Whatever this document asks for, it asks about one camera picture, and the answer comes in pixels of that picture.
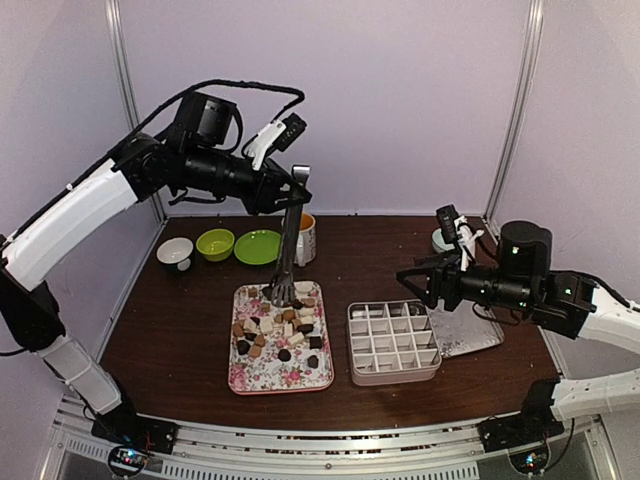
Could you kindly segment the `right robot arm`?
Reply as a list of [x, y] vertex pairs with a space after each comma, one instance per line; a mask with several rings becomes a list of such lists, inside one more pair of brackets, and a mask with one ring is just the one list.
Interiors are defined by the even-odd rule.
[[[521, 313], [523, 319], [570, 339], [596, 340], [639, 351], [639, 305], [599, 277], [553, 270], [552, 233], [532, 222], [510, 221], [500, 231], [496, 266], [464, 266], [459, 251], [427, 257], [396, 279], [427, 308], [455, 310], [462, 301]], [[577, 417], [639, 406], [639, 372], [583, 380], [534, 382], [513, 415], [478, 426], [486, 450], [558, 435]]]

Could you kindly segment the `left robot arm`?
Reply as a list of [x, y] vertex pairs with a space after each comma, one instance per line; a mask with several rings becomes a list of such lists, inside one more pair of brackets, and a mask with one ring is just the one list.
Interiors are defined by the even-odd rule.
[[177, 97], [173, 121], [151, 136], [132, 131], [105, 159], [1, 241], [1, 315], [16, 343], [36, 354], [123, 444], [144, 424], [118, 383], [67, 332], [45, 278], [73, 249], [113, 217], [164, 187], [175, 202], [191, 189], [214, 202], [239, 199], [248, 214], [271, 214], [310, 201], [308, 190], [270, 159], [306, 128], [295, 113], [277, 114], [240, 156], [224, 148], [234, 103], [197, 91]]

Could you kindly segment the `floral pink tray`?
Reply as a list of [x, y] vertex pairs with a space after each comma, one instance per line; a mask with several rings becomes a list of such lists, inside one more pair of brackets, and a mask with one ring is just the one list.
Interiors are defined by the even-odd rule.
[[334, 381], [320, 285], [294, 283], [295, 302], [277, 307], [260, 284], [233, 296], [227, 383], [237, 395], [321, 391]]

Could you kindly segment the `metal serving tongs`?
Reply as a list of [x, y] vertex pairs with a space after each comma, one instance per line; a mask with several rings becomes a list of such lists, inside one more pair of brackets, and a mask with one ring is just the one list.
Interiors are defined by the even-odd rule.
[[285, 307], [296, 299], [293, 264], [302, 209], [299, 204], [288, 207], [285, 211], [276, 271], [269, 285], [263, 289], [264, 295], [275, 307]]

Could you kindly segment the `pink divided tin box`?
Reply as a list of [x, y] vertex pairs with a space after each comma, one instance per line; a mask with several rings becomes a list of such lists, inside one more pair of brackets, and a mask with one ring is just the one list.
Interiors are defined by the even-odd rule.
[[347, 335], [357, 386], [429, 381], [442, 363], [428, 310], [418, 300], [353, 303]]

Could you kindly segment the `pink rabbit tin lid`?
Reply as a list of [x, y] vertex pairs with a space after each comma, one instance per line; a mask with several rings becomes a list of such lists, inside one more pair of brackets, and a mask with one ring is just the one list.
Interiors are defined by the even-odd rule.
[[475, 353], [501, 345], [505, 340], [501, 326], [492, 313], [489, 320], [475, 315], [473, 303], [461, 302], [454, 311], [442, 304], [428, 312], [435, 340], [444, 359]]

